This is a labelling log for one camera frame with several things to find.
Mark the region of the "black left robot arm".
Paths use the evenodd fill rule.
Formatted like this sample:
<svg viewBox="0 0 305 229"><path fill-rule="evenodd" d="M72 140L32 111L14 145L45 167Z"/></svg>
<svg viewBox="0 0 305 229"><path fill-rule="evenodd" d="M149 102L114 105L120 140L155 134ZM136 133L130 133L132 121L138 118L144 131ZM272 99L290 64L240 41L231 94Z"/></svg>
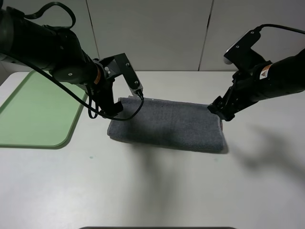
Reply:
<svg viewBox="0 0 305 229"><path fill-rule="evenodd" d="M72 10L60 2L50 2L33 14L12 7L0 10L1 61L48 71L56 81L84 90L90 102L95 102L96 110L115 117L123 106L121 102L114 102L113 80L107 80L98 59L90 58L81 48L72 26L33 22L53 6L64 9L75 24Z"/></svg>

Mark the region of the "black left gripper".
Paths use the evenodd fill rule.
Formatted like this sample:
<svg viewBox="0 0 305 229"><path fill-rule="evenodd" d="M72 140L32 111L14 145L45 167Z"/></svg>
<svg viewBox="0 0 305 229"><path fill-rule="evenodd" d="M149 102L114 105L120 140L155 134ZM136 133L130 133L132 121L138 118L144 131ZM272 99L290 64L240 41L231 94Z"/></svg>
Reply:
<svg viewBox="0 0 305 229"><path fill-rule="evenodd" d="M108 116L115 117L123 111L123 105L120 101L114 102L113 98L113 83L115 77L112 76L114 71L110 65L115 62L114 57L103 59L94 58L98 73L93 82L92 92L97 96L98 105L101 110Z"/></svg>

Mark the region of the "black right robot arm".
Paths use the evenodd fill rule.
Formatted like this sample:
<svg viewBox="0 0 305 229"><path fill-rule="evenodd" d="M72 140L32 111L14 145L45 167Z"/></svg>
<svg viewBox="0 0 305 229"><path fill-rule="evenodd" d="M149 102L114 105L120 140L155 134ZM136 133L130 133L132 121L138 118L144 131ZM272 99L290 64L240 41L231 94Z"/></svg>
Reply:
<svg viewBox="0 0 305 229"><path fill-rule="evenodd" d="M240 112L261 100L296 94L305 90L305 51L278 62L263 62L248 72L238 70L233 85L218 96L208 110L231 121Z"/></svg>

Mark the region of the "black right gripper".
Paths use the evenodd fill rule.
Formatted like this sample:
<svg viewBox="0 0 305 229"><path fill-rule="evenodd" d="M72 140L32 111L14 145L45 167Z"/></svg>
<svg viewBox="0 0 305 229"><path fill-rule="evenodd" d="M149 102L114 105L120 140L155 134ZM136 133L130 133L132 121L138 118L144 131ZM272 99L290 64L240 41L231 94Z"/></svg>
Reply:
<svg viewBox="0 0 305 229"><path fill-rule="evenodd" d="M233 75L228 96L218 96L210 105L208 110L225 121L231 121L237 112L244 110L247 105L255 104L262 100L262 95L256 90L258 77L245 72L237 71Z"/></svg>

